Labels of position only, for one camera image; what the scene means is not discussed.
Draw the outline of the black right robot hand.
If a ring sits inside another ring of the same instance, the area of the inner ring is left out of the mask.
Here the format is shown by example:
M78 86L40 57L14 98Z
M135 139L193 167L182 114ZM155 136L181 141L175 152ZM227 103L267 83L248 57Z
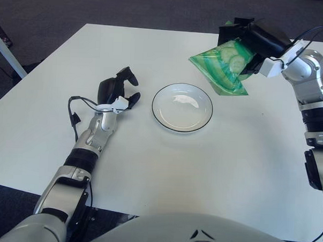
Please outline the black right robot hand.
M257 74L265 58L282 57L291 46L291 41L281 29L263 19L254 18L235 18L232 24L219 27L217 44L230 40L237 40L254 54L242 75Z

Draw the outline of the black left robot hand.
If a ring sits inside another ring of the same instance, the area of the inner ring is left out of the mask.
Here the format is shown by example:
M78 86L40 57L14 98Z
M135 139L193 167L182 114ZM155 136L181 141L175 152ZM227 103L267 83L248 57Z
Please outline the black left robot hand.
M139 82L135 75L132 73L129 66L121 69L116 77L106 79L99 84L97 103L100 104L112 104L118 97L125 98L124 82L128 80L133 86L138 86ZM129 102L128 109L139 101L141 97L140 92L133 94L130 97L125 98Z

